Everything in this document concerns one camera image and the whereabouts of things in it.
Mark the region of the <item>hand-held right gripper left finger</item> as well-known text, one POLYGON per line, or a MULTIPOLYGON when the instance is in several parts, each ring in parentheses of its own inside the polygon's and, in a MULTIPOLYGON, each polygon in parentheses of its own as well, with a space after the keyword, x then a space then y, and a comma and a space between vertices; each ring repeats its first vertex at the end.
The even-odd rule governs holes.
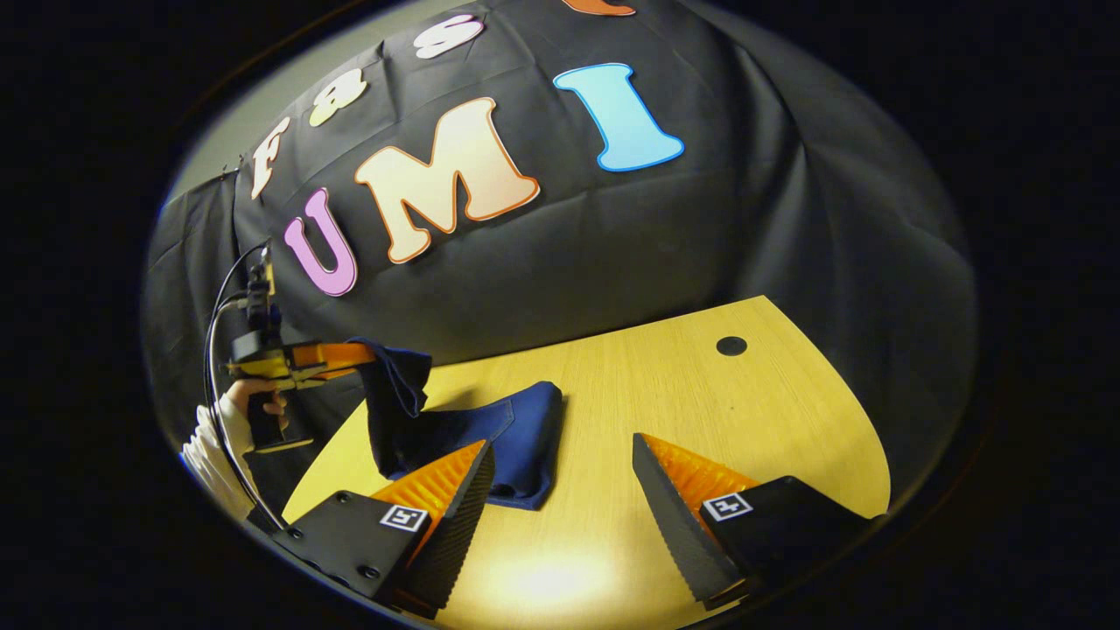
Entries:
POLYGON ((333 492, 271 541, 360 597, 432 620, 459 581, 494 472, 491 442, 476 441, 371 495, 333 492))

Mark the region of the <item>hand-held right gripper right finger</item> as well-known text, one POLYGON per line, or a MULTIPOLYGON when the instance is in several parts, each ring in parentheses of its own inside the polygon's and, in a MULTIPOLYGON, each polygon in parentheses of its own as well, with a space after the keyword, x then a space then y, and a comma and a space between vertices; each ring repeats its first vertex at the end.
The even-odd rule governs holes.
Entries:
POLYGON ((796 476, 753 481, 647 433, 633 434, 632 469, 676 569, 708 610, 788 587, 872 525, 796 476))

